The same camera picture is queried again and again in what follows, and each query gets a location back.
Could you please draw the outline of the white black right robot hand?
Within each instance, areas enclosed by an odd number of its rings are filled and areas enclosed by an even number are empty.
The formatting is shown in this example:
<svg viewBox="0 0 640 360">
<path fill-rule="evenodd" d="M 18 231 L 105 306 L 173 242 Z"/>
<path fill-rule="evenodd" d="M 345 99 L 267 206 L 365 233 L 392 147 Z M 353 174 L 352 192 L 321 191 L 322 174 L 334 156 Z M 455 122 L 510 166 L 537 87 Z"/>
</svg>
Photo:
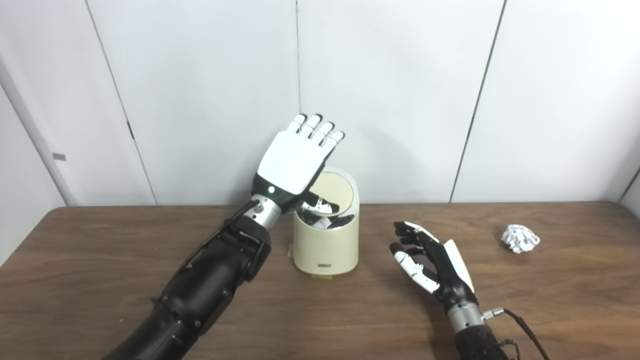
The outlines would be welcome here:
<svg viewBox="0 0 640 360">
<path fill-rule="evenodd" d="M 445 312 L 462 303 L 479 305 L 468 269 L 455 242 L 440 242 L 423 226 L 393 223 L 398 242 L 390 244 L 396 262 L 416 284 L 435 296 Z"/>
</svg>

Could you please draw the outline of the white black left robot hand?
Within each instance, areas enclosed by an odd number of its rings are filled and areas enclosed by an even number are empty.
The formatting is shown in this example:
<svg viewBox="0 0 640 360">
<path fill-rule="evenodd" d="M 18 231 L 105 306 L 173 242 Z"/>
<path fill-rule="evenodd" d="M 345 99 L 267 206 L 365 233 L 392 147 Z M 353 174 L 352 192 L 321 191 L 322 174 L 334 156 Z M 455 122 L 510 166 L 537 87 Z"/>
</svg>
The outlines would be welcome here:
<svg viewBox="0 0 640 360">
<path fill-rule="evenodd" d="M 279 132 L 260 160 L 251 193 L 274 203 L 282 214 L 296 207 L 320 214 L 334 214 L 338 204 L 311 191 L 345 133 L 334 130 L 320 114 L 298 114 Z"/>
</svg>

